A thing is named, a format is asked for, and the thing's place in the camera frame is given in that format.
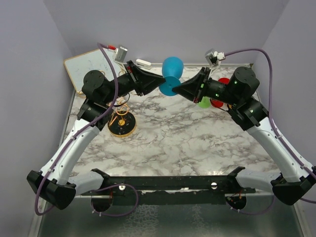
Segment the green wine glass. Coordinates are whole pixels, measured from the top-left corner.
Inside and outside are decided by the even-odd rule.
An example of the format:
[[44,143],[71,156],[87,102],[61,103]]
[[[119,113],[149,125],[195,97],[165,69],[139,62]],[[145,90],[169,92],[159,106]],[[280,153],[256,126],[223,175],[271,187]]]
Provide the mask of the green wine glass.
[[210,98],[203,97],[200,102],[197,104],[200,108],[207,109],[211,106]]

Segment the blue wine glass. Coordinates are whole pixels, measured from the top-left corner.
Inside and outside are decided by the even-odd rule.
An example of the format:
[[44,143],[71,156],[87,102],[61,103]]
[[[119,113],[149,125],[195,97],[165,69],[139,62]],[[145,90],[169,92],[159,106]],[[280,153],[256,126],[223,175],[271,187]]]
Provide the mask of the blue wine glass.
[[162,64],[162,76],[165,82],[159,86],[159,90],[166,96],[175,96],[176,93],[172,89],[180,85],[184,64],[178,57],[168,57]]

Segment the red wine glass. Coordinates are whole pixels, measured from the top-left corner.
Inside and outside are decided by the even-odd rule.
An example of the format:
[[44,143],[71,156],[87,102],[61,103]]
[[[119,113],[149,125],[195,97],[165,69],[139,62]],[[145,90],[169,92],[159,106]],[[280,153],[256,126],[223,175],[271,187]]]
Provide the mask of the red wine glass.
[[210,103],[213,107],[221,109],[229,96],[226,93],[226,85],[230,82],[229,78],[219,78],[210,83]]

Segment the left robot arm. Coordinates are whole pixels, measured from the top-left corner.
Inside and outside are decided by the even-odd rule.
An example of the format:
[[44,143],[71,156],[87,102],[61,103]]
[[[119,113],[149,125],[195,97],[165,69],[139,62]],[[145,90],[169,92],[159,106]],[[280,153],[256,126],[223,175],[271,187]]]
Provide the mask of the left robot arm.
[[70,179],[75,164],[111,119],[117,98],[133,90],[139,96],[147,95],[166,81],[163,76],[138,68],[132,61],[124,67],[127,72],[114,76],[112,81],[98,70],[89,71],[84,76],[82,90],[86,99],[69,135],[40,171],[32,170],[27,176],[36,199],[42,198],[63,210],[77,195],[89,191],[103,195],[108,191],[107,175],[98,169]]

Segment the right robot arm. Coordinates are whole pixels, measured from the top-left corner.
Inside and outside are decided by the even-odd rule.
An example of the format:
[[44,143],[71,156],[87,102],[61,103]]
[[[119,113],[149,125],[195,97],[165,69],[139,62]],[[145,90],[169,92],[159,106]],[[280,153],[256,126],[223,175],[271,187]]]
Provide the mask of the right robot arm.
[[228,84],[213,80],[209,74],[209,68],[202,68],[172,90],[194,103],[208,97],[228,104],[233,121],[260,143],[280,170],[265,173],[236,168],[227,180],[228,190],[238,193],[243,188],[259,189],[273,193],[284,204],[293,205],[316,183],[315,166],[303,157],[295,160],[286,149],[289,142],[273,130],[268,110],[253,97],[260,82],[251,68],[235,69]]

